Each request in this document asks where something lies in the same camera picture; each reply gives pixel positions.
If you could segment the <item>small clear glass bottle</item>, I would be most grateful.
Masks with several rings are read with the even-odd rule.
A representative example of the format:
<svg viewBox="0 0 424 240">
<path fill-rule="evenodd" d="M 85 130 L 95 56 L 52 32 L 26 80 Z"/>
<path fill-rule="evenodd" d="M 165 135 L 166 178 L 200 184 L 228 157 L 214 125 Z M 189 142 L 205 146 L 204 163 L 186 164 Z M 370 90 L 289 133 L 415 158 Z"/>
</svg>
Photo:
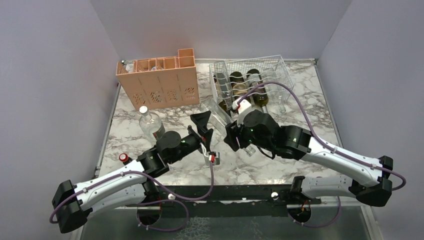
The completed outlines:
<svg viewBox="0 0 424 240">
<path fill-rule="evenodd" d="M 213 125 L 214 129 L 216 129 L 223 136 L 223 138 L 227 136 L 226 125 L 232 124 L 233 122 L 236 122 L 237 125 L 238 116 L 236 116 L 236 120 L 233 120 L 230 115 L 228 115 L 227 112 L 224 111 L 224 109 L 222 109 L 213 98 L 207 98 L 206 100 L 200 102 L 199 110 L 201 112 L 211 111 L 209 122 Z M 254 110 L 257 109 L 250 105 L 250 109 L 245 110 L 244 115 Z M 249 157 L 253 156 L 256 152 L 256 150 L 251 145 L 242 149 Z"/>
</svg>

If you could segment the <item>green Primitivo wine bottle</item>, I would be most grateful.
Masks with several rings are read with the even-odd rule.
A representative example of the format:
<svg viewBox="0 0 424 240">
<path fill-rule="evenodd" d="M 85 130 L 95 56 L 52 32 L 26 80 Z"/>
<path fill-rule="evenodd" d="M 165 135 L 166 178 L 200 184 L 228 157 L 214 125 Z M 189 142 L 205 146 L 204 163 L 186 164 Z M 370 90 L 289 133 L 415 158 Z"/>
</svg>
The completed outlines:
<svg viewBox="0 0 424 240">
<path fill-rule="evenodd" d="M 246 73 L 247 77 L 247 84 L 250 88 L 254 88 L 257 85 L 260 85 L 263 83 L 262 77 L 260 75 L 260 71 L 253 68 L 250 69 Z M 269 97 L 267 94 L 267 91 L 264 86 L 258 87 L 254 94 L 251 95 L 254 104 L 261 109 L 263 113 L 268 113 L 267 104 L 269 103 Z"/>
</svg>

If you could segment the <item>green wine bottle silver neck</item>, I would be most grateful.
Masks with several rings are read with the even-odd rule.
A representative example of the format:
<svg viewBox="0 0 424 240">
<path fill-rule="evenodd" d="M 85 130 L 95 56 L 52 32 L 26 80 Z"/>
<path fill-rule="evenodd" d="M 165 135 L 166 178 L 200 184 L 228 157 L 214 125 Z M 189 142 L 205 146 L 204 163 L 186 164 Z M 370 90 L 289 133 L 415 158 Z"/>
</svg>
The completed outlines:
<svg viewBox="0 0 424 240">
<path fill-rule="evenodd" d="M 229 79 L 232 87 L 232 95 L 234 100 L 237 100 L 248 93 L 248 88 L 245 84 L 245 80 L 241 72 L 232 72 L 229 76 Z"/>
</svg>

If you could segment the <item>clear bottle silver cap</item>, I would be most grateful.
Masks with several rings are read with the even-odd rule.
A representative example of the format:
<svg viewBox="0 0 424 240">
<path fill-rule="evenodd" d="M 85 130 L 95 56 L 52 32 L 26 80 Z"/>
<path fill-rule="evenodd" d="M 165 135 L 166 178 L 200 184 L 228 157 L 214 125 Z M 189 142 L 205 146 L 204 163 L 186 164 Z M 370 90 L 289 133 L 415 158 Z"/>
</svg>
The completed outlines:
<svg viewBox="0 0 424 240">
<path fill-rule="evenodd" d="M 154 112 L 150 112 L 147 106 L 143 105 L 139 109 L 141 114 L 139 126 L 146 138 L 155 144 L 166 132 L 161 118 Z"/>
</svg>

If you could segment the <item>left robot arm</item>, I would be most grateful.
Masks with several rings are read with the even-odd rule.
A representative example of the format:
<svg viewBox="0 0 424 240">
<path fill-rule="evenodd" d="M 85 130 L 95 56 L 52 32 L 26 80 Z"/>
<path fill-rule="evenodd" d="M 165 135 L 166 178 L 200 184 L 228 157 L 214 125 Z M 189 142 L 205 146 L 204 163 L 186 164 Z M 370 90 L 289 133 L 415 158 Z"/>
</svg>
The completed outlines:
<svg viewBox="0 0 424 240">
<path fill-rule="evenodd" d="M 190 115 L 197 130 L 188 126 L 188 135 L 181 137 L 176 131 L 167 131 L 157 140 L 154 147 L 137 159 L 128 156 L 124 166 L 102 177 L 73 184 L 70 180 L 59 184 L 52 199 L 53 211 L 49 222 L 57 224 L 62 234 L 72 232 L 87 221 L 89 216 L 104 210 L 131 204 L 149 206 L 162 203 L 158 199 L 160 186 L 175 196 L 175 201 L 200 201 L 208 197 L 213 187 L 200 197 L 186 197 L 171 191 L 156 178 L 169 171 L 169 166 L 182 160 L 194 151 L 201 152 L 209 168 L 218 160 L 210 149 L 213 129 L 208 128 L 211 111 Z"/>
</svg>

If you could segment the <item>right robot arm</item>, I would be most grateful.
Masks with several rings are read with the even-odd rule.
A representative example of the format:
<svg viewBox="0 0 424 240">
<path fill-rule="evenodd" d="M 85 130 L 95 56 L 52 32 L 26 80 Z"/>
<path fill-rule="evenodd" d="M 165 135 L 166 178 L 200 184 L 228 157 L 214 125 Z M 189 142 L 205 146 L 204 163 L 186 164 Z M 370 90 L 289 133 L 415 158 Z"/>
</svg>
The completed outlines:
<svg viewBox="0 0 424 240">
<path fill-rule="evenodd" d="M 289 199 L 300 204 L 306 199 L 324 196 L 355 198 L 359 202 L 384 207 L 392 195 L 393 159 L 365 157 L 314 137 L 311 131 L 296 125 L 278 125 L 267 113 L 249 112 L 242 123 L 225 126 L 224 142 L 233 151 L 254 145 L 271 152 L 271 157 L 302 160 L 339 172 L 339 177 L 295 177 L 288 190 Z"/>
</svg>

